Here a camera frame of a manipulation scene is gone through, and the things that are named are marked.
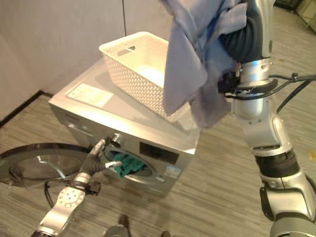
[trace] perforated basket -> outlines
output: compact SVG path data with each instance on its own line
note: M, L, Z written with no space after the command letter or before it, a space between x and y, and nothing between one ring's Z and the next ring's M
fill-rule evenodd
M181 120L186 129L193 126L188 104L170 116L162 107L166 40L148 32L138 32L103 44L99 49L111 80L121 90L169 122Z

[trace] basket handle hole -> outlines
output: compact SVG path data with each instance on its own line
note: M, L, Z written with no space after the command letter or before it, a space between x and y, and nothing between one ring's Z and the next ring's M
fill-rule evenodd
M132 52L132 51L134 51L134 50L135 50L135 46L132 46L132 47L123 49L123 50L121 50L121 51L118 52L118 57L123 56L123 55L125 55L125 54L127 54L127 53L130 53L130 52Z

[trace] robotic arm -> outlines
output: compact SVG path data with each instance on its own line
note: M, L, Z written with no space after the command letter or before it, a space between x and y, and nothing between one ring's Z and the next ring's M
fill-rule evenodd
M276 86L269 79L274 0L246 0L247 26L222 37L228 53L241 63L232 112L260 169L262 210L274 221L271 237L316 237L316 190L300 169L283 120L272 112Z
M83 163L79 174L74 178L71 186L65 187L58 195L53 208L40 222L32 237L61 237L72 223L74 214L82 205L83 200L90 190L92 175L101 170L122 165L120 161L103 163L98 155L104 150L107 142L101 139L91 150Z

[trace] green cloth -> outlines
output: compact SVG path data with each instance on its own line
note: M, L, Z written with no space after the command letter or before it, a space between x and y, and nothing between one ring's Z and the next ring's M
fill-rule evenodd
M117 166L114 168L116 173L118 173L121 178L123 178L125 175L130 174L131 172L134 173L137 171L144 170L145 168L145 163L143 163L141 160L126 154L116 154L114 156L114 161L122 162L121 166Z

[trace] white wall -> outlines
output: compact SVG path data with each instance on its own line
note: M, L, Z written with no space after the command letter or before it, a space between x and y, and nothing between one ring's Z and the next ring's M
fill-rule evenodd
M172 18L158 0L124 0L124 9L128 35L168 39ZM102 57L99 45L123 37L122 0L0 0L0 32L3 117L39 89L58 92Z
M2 33L39 88L56 93L124 36L121 0L1 0Z
M124 0L126 33L148 31L169 39L172 17L159 0Z
M0 34L0 121L39 89Z

